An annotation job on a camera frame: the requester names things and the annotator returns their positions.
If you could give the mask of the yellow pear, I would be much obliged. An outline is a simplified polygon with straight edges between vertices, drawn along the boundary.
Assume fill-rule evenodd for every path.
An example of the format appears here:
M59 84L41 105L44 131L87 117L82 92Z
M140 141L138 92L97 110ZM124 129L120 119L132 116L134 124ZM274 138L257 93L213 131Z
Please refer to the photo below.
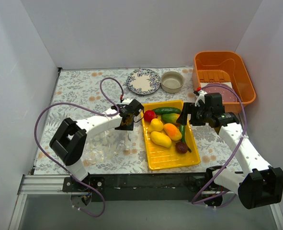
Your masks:
M150 125L147 128L148 133L153 131L160 132L163 130L164 124L158 118L154 118L151 120Z

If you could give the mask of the clear zip top bag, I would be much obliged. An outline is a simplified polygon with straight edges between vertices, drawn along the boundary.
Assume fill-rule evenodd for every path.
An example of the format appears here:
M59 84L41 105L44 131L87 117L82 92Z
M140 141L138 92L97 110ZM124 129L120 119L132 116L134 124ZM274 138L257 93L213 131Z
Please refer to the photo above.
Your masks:
M133 131L109 129L86 138L82 161L85 166L118 162L118 157L136 154L139 136Z

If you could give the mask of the dark purple fruit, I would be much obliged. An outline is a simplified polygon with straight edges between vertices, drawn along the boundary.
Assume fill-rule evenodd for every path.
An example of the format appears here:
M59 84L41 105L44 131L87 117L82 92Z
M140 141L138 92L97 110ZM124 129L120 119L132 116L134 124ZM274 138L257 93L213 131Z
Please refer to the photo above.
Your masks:
M181 141L176 143L175 148L176 151L181 154L185 154L188 151L188 146L186 145L186 143L183 143Z

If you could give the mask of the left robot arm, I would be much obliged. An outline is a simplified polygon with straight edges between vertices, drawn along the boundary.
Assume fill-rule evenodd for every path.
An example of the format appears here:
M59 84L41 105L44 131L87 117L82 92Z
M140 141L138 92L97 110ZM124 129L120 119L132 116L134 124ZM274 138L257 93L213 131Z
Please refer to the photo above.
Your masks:
M87 192L91 187L98 191L113 187L122 179L115 175L90 174L83 157L93 157L91 162L108 160L121 151L128 150L128 132L134 129L134 118L143 112L143 105L135 99L126 99L113 105L102 116L74 121L62 121L50 141L50 148L65 164L71 174L64 179L64 192Z

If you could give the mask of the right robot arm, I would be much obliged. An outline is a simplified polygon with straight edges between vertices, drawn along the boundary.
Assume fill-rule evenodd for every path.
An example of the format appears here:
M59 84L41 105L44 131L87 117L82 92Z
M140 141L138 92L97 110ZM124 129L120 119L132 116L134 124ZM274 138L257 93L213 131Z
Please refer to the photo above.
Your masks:
M230 158L236 158L243 175L227 169L229 161L222 166L207 168L205 185L192 199L198 204L198 197L208 188L220 186L237 195L247 209L279 203L283 194L283 170L272 167L255 149L246 130L232 112L226 112L219 93L196 94L194 103L184 103L177 122L181 125L204 126L208 124L232 150Z

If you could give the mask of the green red mango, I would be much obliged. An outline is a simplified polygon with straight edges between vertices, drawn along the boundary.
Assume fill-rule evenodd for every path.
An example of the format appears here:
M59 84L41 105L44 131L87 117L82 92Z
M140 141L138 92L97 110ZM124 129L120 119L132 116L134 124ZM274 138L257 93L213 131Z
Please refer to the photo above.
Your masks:
M161 119L164 123L171 123L171 124L176 125L179 116L180 115L177 113L162 114Z

